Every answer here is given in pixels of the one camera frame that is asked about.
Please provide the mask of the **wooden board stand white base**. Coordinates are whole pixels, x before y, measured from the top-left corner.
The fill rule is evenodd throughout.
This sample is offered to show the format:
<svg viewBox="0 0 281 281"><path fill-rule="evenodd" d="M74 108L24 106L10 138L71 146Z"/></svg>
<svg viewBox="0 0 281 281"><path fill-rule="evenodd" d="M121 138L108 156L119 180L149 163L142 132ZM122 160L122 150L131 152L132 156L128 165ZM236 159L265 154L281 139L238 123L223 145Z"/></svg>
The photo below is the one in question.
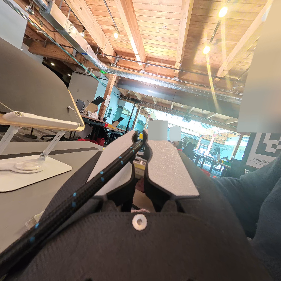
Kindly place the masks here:
<svg viewBox="0 0 281 281"><path fill-rule="evenodd" d="M53 72L2 38L0 47L1 125L9 126L0 154L22 127L58 130L43 152L1 159L2 193L71 171L49 154L66 131L79 132L85 125L68 88Z"/></svg>

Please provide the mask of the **blue-flecked HDMI cable green plugs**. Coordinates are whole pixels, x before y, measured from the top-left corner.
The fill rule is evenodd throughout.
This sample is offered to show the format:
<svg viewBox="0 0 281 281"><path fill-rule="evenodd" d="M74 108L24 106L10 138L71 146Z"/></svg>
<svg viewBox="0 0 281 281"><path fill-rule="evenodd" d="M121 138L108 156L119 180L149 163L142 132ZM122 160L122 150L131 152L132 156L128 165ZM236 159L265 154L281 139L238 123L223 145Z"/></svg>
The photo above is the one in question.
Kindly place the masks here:
<svg viewBox="0 0 281 281"><path fill-rule="evenodd" d="M138 140L101 172L98 172L89 182L85 183L64 200L50 212L48 217L43 218L33 228L6 248L0 256L1 277L7 275L9 270L26 255L39 249L50 235L121 171L135 157L142 146L142 140Z"/></svg>

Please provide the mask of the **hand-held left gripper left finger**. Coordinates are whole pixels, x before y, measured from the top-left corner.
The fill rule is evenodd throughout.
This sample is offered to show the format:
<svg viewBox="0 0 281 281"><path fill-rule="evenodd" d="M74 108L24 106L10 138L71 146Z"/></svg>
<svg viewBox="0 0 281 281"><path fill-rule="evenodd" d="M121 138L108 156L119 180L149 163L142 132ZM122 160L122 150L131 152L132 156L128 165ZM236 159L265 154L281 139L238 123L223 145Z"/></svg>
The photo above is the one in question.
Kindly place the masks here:
<svg viewBox="0 0 281 281"><path fill-rule="evenodd" d="M137 132L130 131L111 142L104 148L87 179L87 182L89 182L97 174L100 174L104 179L104 169L113 163L114 160L119 160L122 169L114 176L110 176L109 181L95 193L94 198L105 201L111 200L115 203L116 207L121 208L125 212L130 212L132 207L136 178L132 160L125 164L124 160L121 159L121 155L132 147L137 142L137 139Z"/></svg>

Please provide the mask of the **small tilted board stand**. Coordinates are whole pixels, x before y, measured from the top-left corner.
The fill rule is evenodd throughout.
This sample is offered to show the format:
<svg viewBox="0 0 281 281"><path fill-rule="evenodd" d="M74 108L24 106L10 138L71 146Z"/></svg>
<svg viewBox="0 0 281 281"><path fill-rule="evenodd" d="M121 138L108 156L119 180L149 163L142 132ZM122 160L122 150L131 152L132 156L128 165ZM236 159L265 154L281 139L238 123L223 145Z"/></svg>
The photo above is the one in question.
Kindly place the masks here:
<svg viewBox="0 0 281 281"><path fill-rule="evenodd" d="M100 105L104 101L105 101L104 98L98 96L96 99L94 99L91 103L87 105L85 111L95 112L95 110L98 108L98 105Z"/></svg>

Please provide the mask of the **person's right forearm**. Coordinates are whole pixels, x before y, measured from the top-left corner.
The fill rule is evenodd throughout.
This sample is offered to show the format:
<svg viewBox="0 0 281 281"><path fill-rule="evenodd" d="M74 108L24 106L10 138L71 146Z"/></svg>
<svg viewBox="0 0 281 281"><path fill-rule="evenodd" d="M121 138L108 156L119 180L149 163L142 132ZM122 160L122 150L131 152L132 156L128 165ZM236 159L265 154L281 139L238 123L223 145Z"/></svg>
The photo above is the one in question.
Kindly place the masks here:
<svg viewBox="0 0 281 281"><path fill-rule="evenodd" d="M240 176L213 179L229 201L246 235L280 239L280 155L266 166Z"/></svg>

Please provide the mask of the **white paper sign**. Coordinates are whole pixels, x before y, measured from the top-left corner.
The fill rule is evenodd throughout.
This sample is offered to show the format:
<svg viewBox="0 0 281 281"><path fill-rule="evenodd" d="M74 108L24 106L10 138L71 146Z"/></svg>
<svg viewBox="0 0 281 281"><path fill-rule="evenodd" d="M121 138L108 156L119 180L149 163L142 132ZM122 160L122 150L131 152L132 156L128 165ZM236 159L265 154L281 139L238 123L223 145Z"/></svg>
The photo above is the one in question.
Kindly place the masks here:
<svg viewBox="0 0 281 281"><path fill-rule="evenodd" d="M280 133L251 133L244 152L244 162L247 166L261 168L275 160L280 153Z"/></svg>

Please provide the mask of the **person's dark sweater torso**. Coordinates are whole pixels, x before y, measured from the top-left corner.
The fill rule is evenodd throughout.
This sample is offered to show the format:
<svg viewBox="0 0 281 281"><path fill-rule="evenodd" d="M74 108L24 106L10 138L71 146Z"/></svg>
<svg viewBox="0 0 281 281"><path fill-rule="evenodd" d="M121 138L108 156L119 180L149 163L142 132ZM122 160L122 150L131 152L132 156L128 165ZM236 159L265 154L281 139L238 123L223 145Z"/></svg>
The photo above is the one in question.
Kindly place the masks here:
<svg viewBox="0 0 281 281"><path fill-rule="evenodd" d="M280 220L259 219L251 246L273 280L281 280Z"/></svg>

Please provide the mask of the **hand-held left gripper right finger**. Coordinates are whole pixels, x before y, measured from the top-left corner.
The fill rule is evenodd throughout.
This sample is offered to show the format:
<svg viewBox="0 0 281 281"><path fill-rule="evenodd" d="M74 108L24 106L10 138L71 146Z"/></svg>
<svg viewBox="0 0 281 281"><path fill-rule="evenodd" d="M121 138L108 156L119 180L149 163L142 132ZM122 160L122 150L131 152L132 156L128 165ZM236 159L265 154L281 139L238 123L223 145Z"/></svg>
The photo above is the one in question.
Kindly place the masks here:
<svg viewBox="0 0 281 281"><path fill-rule="evenodd" d="M180 200L199 199L196 188L176 147L167 140L153 140L149 130L143 132L144 193L160 212L167 201L179 204Z"/></svg>

